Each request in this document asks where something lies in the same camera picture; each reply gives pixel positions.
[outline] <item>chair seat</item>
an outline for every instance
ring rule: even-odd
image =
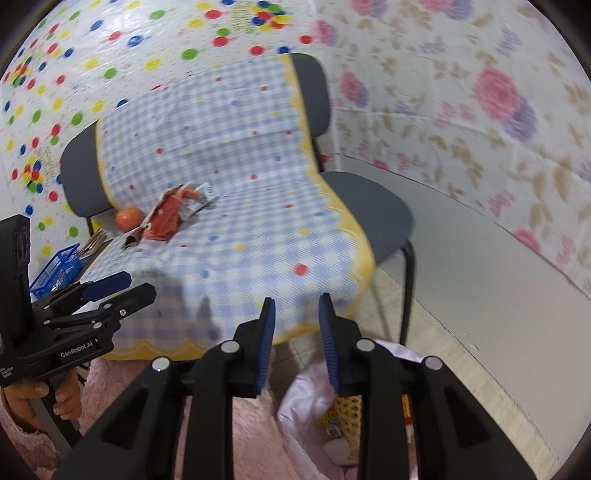
[[[368,238],[376,265],[410,238],[414,217],[408,205],[387,188],[345,171],[322,174],[353,214]]]

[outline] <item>silver screw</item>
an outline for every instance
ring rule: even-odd
[[[157,372],[166,370],[168,367],[170,367],[170,360],[165,356],[159,356],[152,361],[152,368]]]
[[[236,340],[228,340],[222,343],[222,352],[224,353],[234,353],[238,350],[240,350],[240,343]]]
[[[375,343],[369,338],[362,338],[361,340],[357,341],[356,345],[357,349],[361,350],[362,352],[370,352],[375,348]]]
[[[428,356],[425,360],[425,366],[429,370],[441,370],[443,368],[443,362],[437,356]]]

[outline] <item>polka dot wall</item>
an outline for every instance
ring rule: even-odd
[[[312,8],[306,0],[70,0],[49,13],[0,80],[1,171],[16,208],[31,218],[30,276],[88,237],[61,185],[60,157],[72,138],[194,72],[317,53]]]

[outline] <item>wall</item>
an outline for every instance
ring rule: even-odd
[[[564,462],[591,419],[591,303],[505,230],[425,185],[341,157],[413,210],[417,300],[470,349]],[[403,282],[401,258],[383,265]]]

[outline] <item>white plastic bag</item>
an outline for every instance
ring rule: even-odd
[[[393,355],[420,362],[423,357],[397,343],[376,340]],[[329,382],[326,363],[312,364],[296,376],[279,410],[277,423],[283,444],[295,471],[306,480],[355,480],[357,469],[346,471],[334,466],[322,449],[316,421],[329,409],[335,393]]]

